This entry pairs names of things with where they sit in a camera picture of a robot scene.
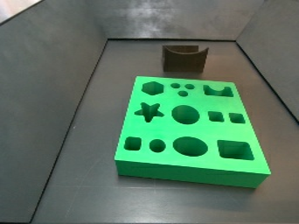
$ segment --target star-shaped hole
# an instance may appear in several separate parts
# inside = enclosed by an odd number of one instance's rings
[[[136,116],[143,116],[144,120],[150,123],[155,116],[164,116],[164,114],[158,110],[160,104],[156,103],[152,106],[141,102],[141,109],[135,112]]]

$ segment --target square hole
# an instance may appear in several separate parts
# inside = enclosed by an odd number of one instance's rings
[[[220,112],[210,111],[208,112],[208,115],[210,115],[210,120],[212,122],[219,122],[219,123],[223,123],[224,122],[223,114]]]
[[[129,136],[125,139],[125,150],[139,151],[141,148],[141,138]]]
[[[255,159],[248,143],[219,140],[218,145],[219,145],[219,155],[223,158],[235,158],[244,160]]]
[[[242,114],[228,113],[228,118],[232,123],[246,123],[246,119]]]

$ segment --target green foam block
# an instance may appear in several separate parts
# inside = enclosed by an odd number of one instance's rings
[[[137,76],[119,175],[258,187],[271,171],[231,82]]]

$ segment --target small circular hole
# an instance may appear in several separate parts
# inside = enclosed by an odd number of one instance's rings
[[[183,96],[183,97],[184,97],[184,96],[187,96],[187,95],[188,95],[188,93],[187,93],[186,91],[180,91],[180,92],[179,92],[179,96]]]
[[[186,84],[186,88],[195,89],[195,86],[192,84]]]
[[[171,86],[172,88],[179,88],[182,85],[179,83],[174,83]]]
[[[151,143],[150,143],[150,149],[154,152],[162,152],[164,151],[166,148],[166,144],[164,141],[160,139],[155,139]]]

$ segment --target hexagonal hole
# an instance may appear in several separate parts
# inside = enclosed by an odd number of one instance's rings
[[[164,85],[156,81],[147,82],[143,85],[143,92],[150,95],[159,95],[164,92]]]

